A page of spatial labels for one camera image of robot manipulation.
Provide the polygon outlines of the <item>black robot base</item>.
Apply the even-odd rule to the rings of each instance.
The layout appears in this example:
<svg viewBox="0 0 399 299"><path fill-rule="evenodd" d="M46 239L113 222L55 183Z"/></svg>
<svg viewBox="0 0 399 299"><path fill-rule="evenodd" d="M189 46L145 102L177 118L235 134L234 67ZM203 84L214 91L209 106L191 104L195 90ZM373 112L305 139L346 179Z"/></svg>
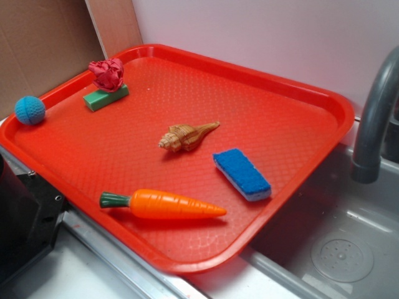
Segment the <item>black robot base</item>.
<svg viewBox="0 0 399 299"><path fill-rule="evenodd" d="M1 157L1 285L55 246L65 196L35 172L15 174Z"/></svg>

